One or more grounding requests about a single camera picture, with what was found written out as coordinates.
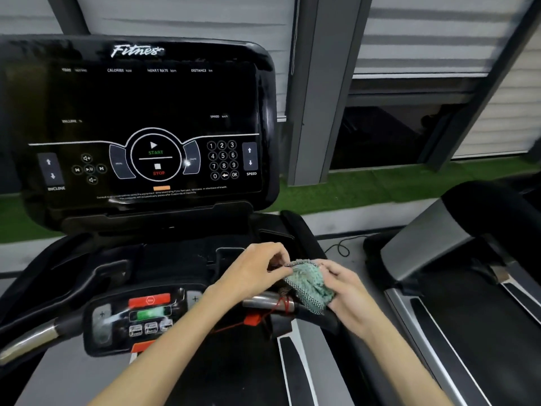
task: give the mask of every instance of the green button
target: green button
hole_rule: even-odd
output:
[[[146,319],[159,318],[160,316],[165,315],[165,307],[158,306],[151,309],[145,309],[143,311],[137,312],[137,320],[145,321]]]

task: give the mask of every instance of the start/stop circular control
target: start/stop circular control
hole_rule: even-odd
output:
[[[135,140],[130,159],[140,176],[155,182],[170,180],[182,165],[177,143],[158,133],[145,134]]]

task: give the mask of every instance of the green towel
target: green towel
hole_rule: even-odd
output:
[[[293,274],[285,278],[302,304],[313,314],[321,314],[334,298],[334,291],[323,283],[323,275],[319,266],[309,259],[298,259],[286,266],[293,269]]]

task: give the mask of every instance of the treadmill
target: treadmill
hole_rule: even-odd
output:
[[[483,181],[365,240],[371,279],[455,405],[541,404],[539,245],[541,213]]]
[[[3,406],[86,404],[253,242],[325,257],[301,216],[254,212],[279,193],[262,47],[36,36],[0,51],[24,207],[66,235],[0,298]],[[224,316],[167,405],[354,404],[363,376],[336,316],[279,287]]]

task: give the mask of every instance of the treadmill console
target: treadmill console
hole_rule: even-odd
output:
[[[91,356],[142,352],[171,328],[198,296],[199,291],[172,284],[138,287],[94,299],[83,314],[85,351]]]
[[[237,200],[263,209],[278,195],[274,69],[261,47],[110,37],[0,47],[38,223]]]

